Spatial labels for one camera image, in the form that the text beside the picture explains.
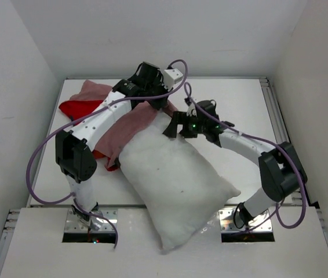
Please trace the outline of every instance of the wall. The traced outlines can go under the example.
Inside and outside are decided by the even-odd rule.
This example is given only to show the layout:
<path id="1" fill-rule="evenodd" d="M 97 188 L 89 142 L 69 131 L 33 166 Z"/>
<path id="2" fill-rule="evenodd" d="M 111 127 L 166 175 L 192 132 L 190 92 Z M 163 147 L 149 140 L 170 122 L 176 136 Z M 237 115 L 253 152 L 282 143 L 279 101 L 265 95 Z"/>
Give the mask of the wall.
<path id="1" fill-rule="evenodd" d="M 57 76 L 272 75 L 307 0 L 11 0 Z"/>
<path id="2" fill-rule="evenodd" d="M 309 1 L 274 83 L 328 233 L 328 0 Z"/>
<path id="3" fill-rule="evenodd" d="M 44 138 L 59 84 L 9 0 L 0 0 L 0 237 L 26 205 L 25 167 Z"/>

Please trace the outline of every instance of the red fabric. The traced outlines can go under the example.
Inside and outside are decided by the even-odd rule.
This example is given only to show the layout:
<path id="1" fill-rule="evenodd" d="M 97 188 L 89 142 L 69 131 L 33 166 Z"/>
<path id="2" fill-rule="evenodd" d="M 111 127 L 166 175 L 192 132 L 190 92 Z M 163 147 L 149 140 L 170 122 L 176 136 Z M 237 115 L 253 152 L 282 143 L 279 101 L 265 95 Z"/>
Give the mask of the red fabric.
<path id="1" fill-rule="evenodd" d="M 96 84 L 90 80 L 85 80 L 81 91 L 73 95 L 70 100 L 60 104 L 60 110 L 70 119 L 76 120 L 93 112 L 107 97 L 112 87 L 104 84 Z M 177 108 L 168 101 L 168 106 L 163 112 L 169 116 Z M 133 138 L 136 133 L 144 130 L 155 119 L 158 111 L 153 109 L 149 103 L 140 103 L 137 107 L 121 117 L 97 142 L 93 151 L 94 157 L 101 158 L 107 156 L 108 160 L 105 168 L 114 171 L 116 158 L 123 150 L 124 146 Z"/>

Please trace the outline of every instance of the white panel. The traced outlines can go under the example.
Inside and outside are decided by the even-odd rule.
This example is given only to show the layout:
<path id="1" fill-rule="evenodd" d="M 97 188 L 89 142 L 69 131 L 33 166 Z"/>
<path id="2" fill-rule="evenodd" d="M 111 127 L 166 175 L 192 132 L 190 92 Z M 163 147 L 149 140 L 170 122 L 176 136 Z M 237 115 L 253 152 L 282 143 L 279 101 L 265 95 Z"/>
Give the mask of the white panel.
<path id="1" fill-rule="evenodd" d="M 79 93 L 84 80 L 66 80 L 59 104 Z M 118 80 L 97 80 L 97 83 L 115 85 Z M 198 100 L 214 99 L 217 101 L 217 113 L 222 120 L 228 120 L 236 127 L 255 136 L 275 141 L 271 121 L 258 79 L 190 79 L 193 96 Z M 183 89 L 169 99 L 181 111 L 186 111 Z M 70 120 L 57 110 L 51 130 L 56 130 Z M 229 202 L 237 204 L 251 197 L 261 186 L 259 169 L 251 161 L 236 153 L 220 149 L 206 141 L 204 136 L 189 140 L 195 148 L 214 166 L 218 173 L 226 177 L 242 194 Z M 135 205 L 143 204 L 132 186 L 120 171 L 108 172 L 104 168 L 105 160 L 99 160 L 93 176 L 94 191 L 99 204 Z M 70 189 L 55 161 L 54 139 L 46 146 L 35 193 L 45 200 L 59 200 Z M 38 204 L 32 199 L 31 204 Z"/>
<path id="2" fill-rule="evenodd" d="M 282 208 L 282 217 L 293 222 L 299 210 Z M 314 208 L 297 229 L 273 219 L 271 243 L 222 243 L 216 217 L 166 255 L 144 209 L 119 209 L 115 251 L 112 244 L 62 243 L 66 214 L 66 208 L 22 209 L 1 278 L 328 278 L 328 249 Z"/>
<path id="3" fill-rule="evenodd" d="M 275 86 L 293 144 L 328 232 L 328 1 L 310 1 L 276 73 Z"/>
<path id="4" fill-rule="evenodd" d="M 272 75 L 307 0 L 12 0 L 62 78 L 122 76 L 148 60 L 191 75 Z"/>
<path id="5" fill-rule="evenodd" d="M 0 238 L 26 204 L 25 167 L 45 136 L 59 84 L 9 0 L 0 0 Z"/>

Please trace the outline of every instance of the mauve cloth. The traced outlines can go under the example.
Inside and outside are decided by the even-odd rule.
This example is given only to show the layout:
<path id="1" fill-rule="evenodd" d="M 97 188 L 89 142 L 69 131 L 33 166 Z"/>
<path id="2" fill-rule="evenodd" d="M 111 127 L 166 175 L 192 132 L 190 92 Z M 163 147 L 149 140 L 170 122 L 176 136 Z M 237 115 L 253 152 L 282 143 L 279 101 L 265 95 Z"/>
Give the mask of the mauve cloth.
<path id="1" fill-rule="evenodd" d="M 79 94 L 73 95 L 70 100 L 101 100 L 103 101 L 112 87 L 105 84 L 96 84 L 90 80 L 85 80 Z M 163 112 L 169 116 L 177 108 L 168 101 L 168 106 Z M 115 159 L 119 157 L 124 146 L 133 138 L 133 136 L 148 127 L 155 119 L 158 111 L 149 105 L 149 103 L 140 103 L 134 110 L 121 117 L 98 141 L 95 150 L 110 158 L 105 167 L 114 165 Z"/>

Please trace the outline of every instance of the white fabric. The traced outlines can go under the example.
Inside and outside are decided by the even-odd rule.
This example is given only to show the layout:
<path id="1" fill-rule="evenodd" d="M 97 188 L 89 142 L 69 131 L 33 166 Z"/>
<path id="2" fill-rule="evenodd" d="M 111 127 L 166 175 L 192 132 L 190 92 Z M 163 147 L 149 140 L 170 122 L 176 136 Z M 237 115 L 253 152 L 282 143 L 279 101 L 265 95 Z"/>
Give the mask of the white fabric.
<path id="1" fill-rule="evenodd" d="M 226 201 L 240 195 L 185 139 L 162 135 L 170 122 L 159 113 L 125 145 L 121 170 L 147 206 L 163 250 L 186 243 Z"/>

